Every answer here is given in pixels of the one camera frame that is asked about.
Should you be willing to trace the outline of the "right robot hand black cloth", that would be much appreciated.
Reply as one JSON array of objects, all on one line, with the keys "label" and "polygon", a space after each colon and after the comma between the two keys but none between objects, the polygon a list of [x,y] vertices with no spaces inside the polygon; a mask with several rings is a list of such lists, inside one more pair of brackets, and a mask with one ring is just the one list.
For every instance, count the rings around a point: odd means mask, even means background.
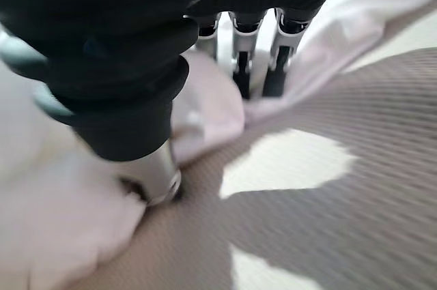
[{"label": "right robot hand black cloth", "polygon": [[263,96],[283,94],[287,67],[326,0],[1,0],[1,59],[40,81],[39,107],[66,124],[148,205],[170,201],[182,176],[171,147],[173,99],[188,76],[182,53],[217,52],[220,15],[233,23],[233,79],[249,97],[257,34],[277,28]]}]

